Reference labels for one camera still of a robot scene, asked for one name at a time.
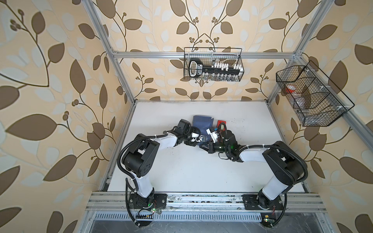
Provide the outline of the light blue wrapping paper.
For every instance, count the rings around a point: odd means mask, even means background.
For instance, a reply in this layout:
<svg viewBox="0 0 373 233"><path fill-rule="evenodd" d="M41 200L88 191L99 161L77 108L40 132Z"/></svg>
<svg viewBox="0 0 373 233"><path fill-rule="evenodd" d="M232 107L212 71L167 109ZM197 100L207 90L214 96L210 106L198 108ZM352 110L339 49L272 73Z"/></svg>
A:
<svg viewBox="0 0 373 233"><path fill-rule="evenodd" d="M208 142L211 136L207 133L207 129L213 126L214 118L210 116L195 115L193 117L192 126L198 128L201 131L200 144Z"/></svg>

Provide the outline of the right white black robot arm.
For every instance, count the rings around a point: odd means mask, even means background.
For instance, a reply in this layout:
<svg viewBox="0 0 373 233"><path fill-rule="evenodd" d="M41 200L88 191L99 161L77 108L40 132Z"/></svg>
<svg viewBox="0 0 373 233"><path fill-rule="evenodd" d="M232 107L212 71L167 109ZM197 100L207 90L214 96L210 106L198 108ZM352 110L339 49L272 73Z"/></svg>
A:
<svg viewBox="0 0 373 233"><path fill-rule="evenodd" d="M207 129L207 134L210 140L199 147L209 154L223 153L226 159L232 162L268 164L274 175L258 192L254 201L261 209L269 209L280 195L285 195L309 176L305 160L283 141L271 145L240 145L232 131L226 129L225 123L221 123L217 128Z"/></svg>

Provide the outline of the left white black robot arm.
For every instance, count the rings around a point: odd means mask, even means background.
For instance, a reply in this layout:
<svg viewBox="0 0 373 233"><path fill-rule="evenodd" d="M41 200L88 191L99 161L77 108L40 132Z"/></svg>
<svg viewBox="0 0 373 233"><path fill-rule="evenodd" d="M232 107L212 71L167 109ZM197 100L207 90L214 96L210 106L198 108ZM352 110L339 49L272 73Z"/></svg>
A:
<svg viewBox="0 0 373 233"><path fill-rule="evenodd" d="M187 120L180 120L178 125L160 135L146 136L138 134L135 139L121 149L117 166L129 176L135 187L126 181L126 188L134 192L132 200L135 208L148 209L155 207L154 188L148 173L157 153L166 148L173 148L182 143L195 147L202 139L200 129Z"/></svg>

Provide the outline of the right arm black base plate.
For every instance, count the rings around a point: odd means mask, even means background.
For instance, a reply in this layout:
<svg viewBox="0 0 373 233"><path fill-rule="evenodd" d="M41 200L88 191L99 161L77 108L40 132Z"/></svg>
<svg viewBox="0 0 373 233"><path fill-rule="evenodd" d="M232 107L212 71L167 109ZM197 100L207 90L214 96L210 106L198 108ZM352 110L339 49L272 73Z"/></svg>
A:
<svg viewBox="0 0 373 233"><path fill-rule="evenodd" d="M285 204L280 196L271 201L262 194L244 194L242 201L245 210L255 211L280 211L284 209Z"/></svg>

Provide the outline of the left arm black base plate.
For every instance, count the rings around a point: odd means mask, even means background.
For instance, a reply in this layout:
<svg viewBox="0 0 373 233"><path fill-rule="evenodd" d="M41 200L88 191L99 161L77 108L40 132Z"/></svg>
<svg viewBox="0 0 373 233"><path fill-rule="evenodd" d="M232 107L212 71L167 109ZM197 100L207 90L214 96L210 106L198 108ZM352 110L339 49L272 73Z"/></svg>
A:
<svg viewBox="0 0 373 233"><path fill-rule="evenodd" d="M149 197L144 198L134 193L130 195L129 205L133 209L164 209L167 205L167 197L165 193L151 193Z"/></svg>

